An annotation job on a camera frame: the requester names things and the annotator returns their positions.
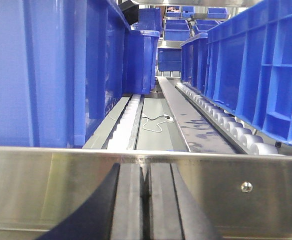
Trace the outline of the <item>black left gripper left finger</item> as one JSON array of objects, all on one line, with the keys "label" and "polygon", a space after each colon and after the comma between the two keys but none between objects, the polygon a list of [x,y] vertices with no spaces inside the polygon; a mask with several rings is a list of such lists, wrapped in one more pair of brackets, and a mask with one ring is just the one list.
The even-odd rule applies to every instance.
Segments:
[{"label": "black left gripper left finger", "polygon": [[41,240],[141,240],[143,174],[139,164],[115,163],[92,195]]}]

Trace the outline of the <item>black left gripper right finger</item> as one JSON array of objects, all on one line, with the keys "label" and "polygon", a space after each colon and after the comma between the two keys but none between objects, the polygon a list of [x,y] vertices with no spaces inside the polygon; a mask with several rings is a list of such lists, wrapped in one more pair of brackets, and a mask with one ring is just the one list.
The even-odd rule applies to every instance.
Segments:
[{"label": "black left gripper right finger", "polygon": [[147,172],[149,240],[221,240],[193,198],[175,163],[152,163]]}]

